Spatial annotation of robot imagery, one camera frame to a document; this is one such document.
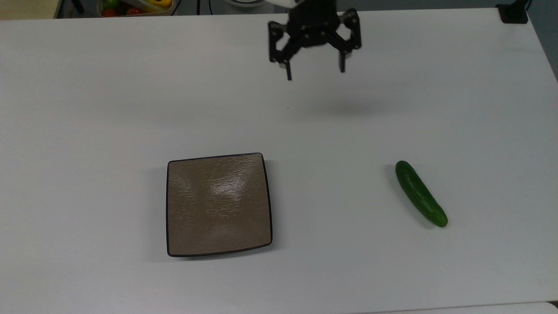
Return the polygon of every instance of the brown plate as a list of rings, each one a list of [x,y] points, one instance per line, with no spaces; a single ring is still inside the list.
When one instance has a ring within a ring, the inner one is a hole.
[[[271,244],[260,153],[175,160],[167,168],[167,252],[202,256]]]

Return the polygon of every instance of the white table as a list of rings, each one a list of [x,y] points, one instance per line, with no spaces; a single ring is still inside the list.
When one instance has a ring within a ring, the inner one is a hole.
[[[322,47],[294,57],[293,82],[267,61],[266,23],[286,16],[0,22],[0,312],[558,299],[558,84],[531,24],[360,16],[345,74]],[[167,162],[254,151],[274,243],[167,256]],[[400,159],[447,228],[402,194]]]
[[[388,312],[391,314],[557,314],[558,309],[550,303],[518,303],[507,305],[437,308],[434,310],[414,310]]]

